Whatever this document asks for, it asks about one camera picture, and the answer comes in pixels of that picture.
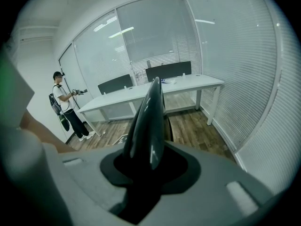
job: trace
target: black cap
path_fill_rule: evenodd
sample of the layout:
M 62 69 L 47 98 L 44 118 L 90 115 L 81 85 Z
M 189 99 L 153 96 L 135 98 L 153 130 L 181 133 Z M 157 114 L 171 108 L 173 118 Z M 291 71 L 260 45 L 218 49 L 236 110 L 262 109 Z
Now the black cap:
M 53 74 L 53 80 L 54 80 L 54 81 L 55 81 L 56 76 L 58 76 L 58 75 L 62 76 L 61 72 L 56 71 L 56 72 Z

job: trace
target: white wall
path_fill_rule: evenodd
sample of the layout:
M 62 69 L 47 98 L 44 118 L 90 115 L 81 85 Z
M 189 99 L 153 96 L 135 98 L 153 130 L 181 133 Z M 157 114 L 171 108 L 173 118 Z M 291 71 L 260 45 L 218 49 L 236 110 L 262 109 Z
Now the white wall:
M 30 114 L 46 126 L 60 140 L 66 142 L 73 133 L 62 129 L 57 115 L 50 106 L 48 95 L 52 93 L 53 73 L 60 71 L 55 62 L 52 41 L 23 43 L 19 48 L 17 69 L 34 91 L 27 106 Z
M 111 9 L 134 0 L 83 0 L 77 9 L 63 18 L 54 37 L 54 55 L 58 59 L 70 42 L 92 21 Z

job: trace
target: ceiling light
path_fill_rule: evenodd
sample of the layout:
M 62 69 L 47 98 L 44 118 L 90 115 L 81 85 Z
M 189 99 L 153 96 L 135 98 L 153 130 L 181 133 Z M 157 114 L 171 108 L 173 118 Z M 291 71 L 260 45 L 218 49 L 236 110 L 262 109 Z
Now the ceiling light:
M 200 22 L 200 23 L 215 24 L 215 22 L 210 22 L 210 21 L 207 21 L 207 20 L 195 19 L 195 21 Z
M 101 28 L 103 28 L 105 26 L 106 26 L 106 24 L 101 24 L 101 25 L 97 26 L 93 31 L 97 32 L 98 30 L 100 30 Z
M 116 17 L 116 16 L 113 17 L 113 18 L 110 18 L 109 20 L 107 20 L 107 24 L 109 24 L 109 23 L 111 23 L 111 22 L 113 22 L 113 21 L 115 21 L 115 20 L 117 20 L 117 17 Z
M 116 36 L 118 36 L 118 35 L 121 35 L 121 34 L 124 33 L 124 32 L 130 31 L 130 30 L 132 30 L 132 29 L 134 29 L 134 27 L 127 28 L 127 29 L 125 29 L 125 30 L 122 30 L 121 32 L 117 32 L 117 33 L 115 33 L 115 34 L 109 36 L 109 38 L 110 38 L 110 39 L 111 39 L 111 38 L 114 38 L 114 37 L 116 37 Z

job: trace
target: white table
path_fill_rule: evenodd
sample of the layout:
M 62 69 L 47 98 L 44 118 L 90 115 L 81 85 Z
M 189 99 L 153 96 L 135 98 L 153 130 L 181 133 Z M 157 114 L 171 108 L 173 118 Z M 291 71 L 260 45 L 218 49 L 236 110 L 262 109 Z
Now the white table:
M 164 94 L 178 94 L 181 92 L 187 91 L 197 91 L 197 99 L 196 99 L 196 110 L 199 109 L 199 104 L 201 100 L 201 90 L 206 88 L 215 88 L 214 97 L 212 101 L 212 105 L 210 108 L 210 113 L 207 121 L 207 125 L 211 125 L 214 112 L 216 109 L 218 96 L 220 93 L 220 85 L 224 83 L 224 81 L 200 74 L 191 74 L 185 75 L 181 77 L 172 78 L 171 80 L 175 80 L 176 84 L 162 84 L 162 90 Z M 146 83 L 143 85 L 133 86 L 132 88 L 118 90 L 107 95 L 99 96 L 89 103 L 87 103 L 84 107 L 82 107 L 78 112 L 82 114 L 85 118 L 86 122 L 89 126 L 97 133 L 98 136 L 101 136 L 95 126 L 89 122 L 87 116 L 85 115 L 86 112 L 100 110 L 103 117 L 106 121 L 110 121 L 107 115 L 105 114 L 103 107 L 109 105 L 116 105 L 121 103 L 129 103 L 133 114 L 136 114 L 136 109 L 133 105 L 133 101 L 139 100 L 144 98 L 151 86 L 151 83 Z

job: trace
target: black pants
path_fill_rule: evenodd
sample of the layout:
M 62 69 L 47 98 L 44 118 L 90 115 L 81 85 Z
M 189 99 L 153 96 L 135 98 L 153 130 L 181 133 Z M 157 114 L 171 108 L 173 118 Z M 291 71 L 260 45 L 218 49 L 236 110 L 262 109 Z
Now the black pants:
M 82 138 L 82 136 L 89 135 L 87 128 L 85 127 L 84 123 L 77 117 L 76 113 L 73 109 L 68 110 L 64 113 L 64 116 L 70 121 L 72 128 L 78 138 Z

